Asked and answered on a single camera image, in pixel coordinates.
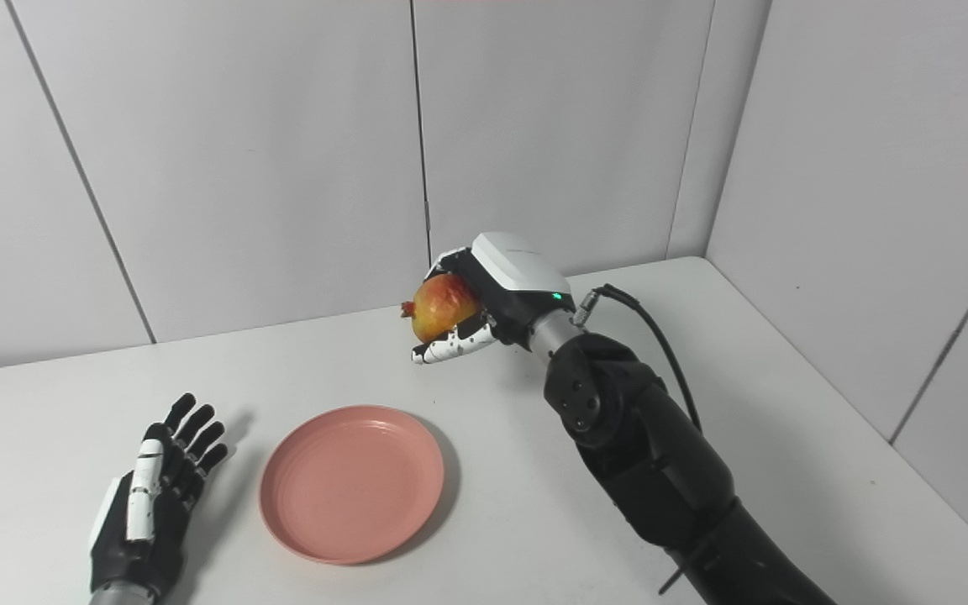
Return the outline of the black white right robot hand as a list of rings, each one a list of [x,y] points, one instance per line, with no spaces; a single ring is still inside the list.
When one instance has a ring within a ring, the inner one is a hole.
[[[418,365],[437,364],[488,347],[518,345],[549,363],[579,336],[575,298],[564,276],[515,234],[487,231],[471,245],[439,256],[426,278],[458,276],[481,310],[453,329],[412,349]]]

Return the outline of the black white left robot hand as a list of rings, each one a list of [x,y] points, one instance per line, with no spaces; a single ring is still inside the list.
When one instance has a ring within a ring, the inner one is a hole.
[[[145,431],[134,467],[105,491],[89,540],[92,604],[161,604],[180,581],[186,533],[229,455],[210,403],[185,393]]]

